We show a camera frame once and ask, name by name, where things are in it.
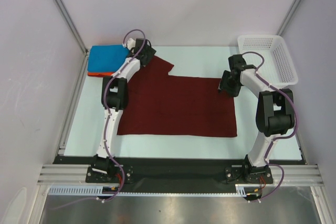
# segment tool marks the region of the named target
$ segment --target blue towel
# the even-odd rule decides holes
[[[90,50],[88,71],[116,72],[125,62],[129,50],[122,45],[93,46]]]

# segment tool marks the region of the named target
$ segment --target table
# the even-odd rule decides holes
[[[175,65],[169,73],[173,76],[220,78],[229,69],[227,58],[238,53],[236,47],[154,48],[158,57]],[[65,156],[96,154],[104,124],[101,86],[101,78],[85,77]],[[257,98],[242,87],[235,98],[237,137],[123,135],[117,136],[112,152],[119,157],[242,159],[252,149],[258,133],[256,109]],[[301,160],[296,137],[280,140],[270,158]]]

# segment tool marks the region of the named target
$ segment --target dark red cloth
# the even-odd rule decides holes
[[[118,135],[237,136],[233,98],[220,79],[169,76],[174,65],[154,57],[129,81]]]

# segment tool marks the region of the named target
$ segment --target white plastic basket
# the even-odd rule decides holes
[[[278,88],[284,88],[298,83],[292,58],[287,49],[285,40],[277,35],[242,35],[238,37],[239,52],[247,51],[260,53],[265,63],[258,70],[259,74]],[[261,63],[259,56],[244,55],[247,64],[256,67]]]

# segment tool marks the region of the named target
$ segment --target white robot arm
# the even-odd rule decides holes
[[[125,59],[124,64],[119,70],[110,77],[103,78],[101,103],[105,107],[105,119],[101,141],[96,155],[91,164],[94,172],[103,174],[114,174],[114,164],[111,163],[109,153],[113,155],[113,141],[116,139],[118,126],[123,114],[123,110],[128,105],[128,86],[127,83],[133,75],[146,66],[153,58],[156,51],[149,45],[148,40],[143,46],[143,39],[129,39],[124,45],[130,51],[129,57]],[[135,58],[135,51],[140,51]]]
[[[240,87],[246,86],[257,98],[256,124],[258,135],[252,150],[245,157],[245,176],[263,174],[268,169],[268,157],[274,150],[277,137],[286,134],[295,125],[295,114],[285,97],[267,86],[256,75],[256,67],[247,65],[242,55],[229,57],[231,71],[224,71],[218,90],[225,90],[230,96],[239,95]],[[290,89],[282,89],[291,100]]]

